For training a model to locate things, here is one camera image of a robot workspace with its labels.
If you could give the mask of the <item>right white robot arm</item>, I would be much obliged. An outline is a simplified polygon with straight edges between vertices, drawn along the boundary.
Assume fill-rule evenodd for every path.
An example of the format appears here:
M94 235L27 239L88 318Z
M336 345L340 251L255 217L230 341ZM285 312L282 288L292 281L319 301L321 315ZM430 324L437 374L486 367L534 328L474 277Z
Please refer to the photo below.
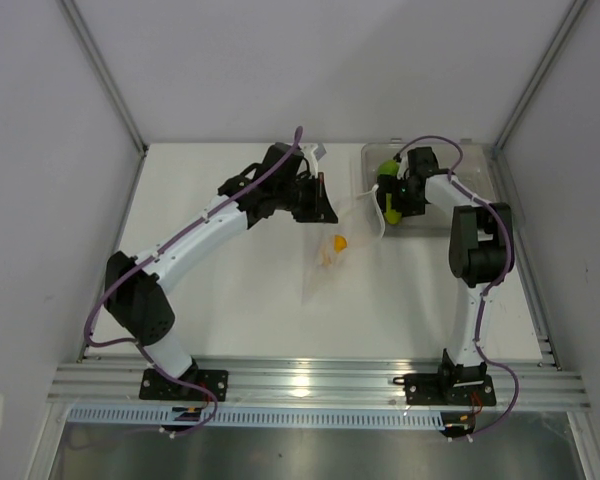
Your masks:
M383 162L376 183L377 201L391 225L422 216L429 206L450 219L448 260L458 294L446 357L455 367L484 368L482 337L493 297L515 264L511 207L470 190L454 172L439 166L430 147Z

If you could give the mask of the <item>clear zip top bag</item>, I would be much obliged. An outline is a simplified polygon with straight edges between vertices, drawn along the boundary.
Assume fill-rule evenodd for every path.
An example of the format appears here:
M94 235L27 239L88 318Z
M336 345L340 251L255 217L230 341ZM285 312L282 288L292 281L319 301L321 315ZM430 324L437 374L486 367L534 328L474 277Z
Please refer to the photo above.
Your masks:
M385 233L385 219L377 201L378 185L366 192L352 194L335 206L337 224L310 225L304 234L302 302L309 302L319 291L326 291L349 263L377 243ZM342 235L348 247L336 253L333 236Z

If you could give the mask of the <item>round green lime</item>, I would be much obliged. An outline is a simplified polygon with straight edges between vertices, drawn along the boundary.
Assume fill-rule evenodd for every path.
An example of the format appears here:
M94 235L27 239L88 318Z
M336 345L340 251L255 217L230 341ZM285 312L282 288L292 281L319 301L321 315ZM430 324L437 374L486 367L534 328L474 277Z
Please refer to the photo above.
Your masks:
M376 175L396 177L400 170L400 164L400 161L396 161L394 159L386 160L378 166Z

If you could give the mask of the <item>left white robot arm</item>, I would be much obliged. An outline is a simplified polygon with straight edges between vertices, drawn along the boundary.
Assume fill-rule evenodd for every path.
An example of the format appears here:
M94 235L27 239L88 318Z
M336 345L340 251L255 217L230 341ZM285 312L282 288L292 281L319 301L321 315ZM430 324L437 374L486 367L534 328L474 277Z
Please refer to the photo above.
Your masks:
M193 357L175 332L168 295L207 255L277 211L298 223L335 224L319 161L320 144L277 142L261 162L226 180L198 216L171 238L136 255L117 252L106 265L104 308L131 336L177 400L196 390Z

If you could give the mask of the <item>green pear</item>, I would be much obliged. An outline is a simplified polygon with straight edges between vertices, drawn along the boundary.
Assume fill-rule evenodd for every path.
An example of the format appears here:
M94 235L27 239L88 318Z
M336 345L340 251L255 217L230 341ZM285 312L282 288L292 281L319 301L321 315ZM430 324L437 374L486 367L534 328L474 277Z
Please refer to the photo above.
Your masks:
M384 218L386 222L389 225L398 225L403 218L402 205L400 199L392 193L386 193L384 196L384 200Z

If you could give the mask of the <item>orange fruit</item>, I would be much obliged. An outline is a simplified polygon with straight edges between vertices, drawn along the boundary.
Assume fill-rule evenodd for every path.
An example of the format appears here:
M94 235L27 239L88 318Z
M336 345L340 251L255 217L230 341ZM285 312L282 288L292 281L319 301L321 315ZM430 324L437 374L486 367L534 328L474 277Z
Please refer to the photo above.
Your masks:
M336 253L340 253L344 251L348 247L347 239L342 235L334 235L333 236L333 250Z

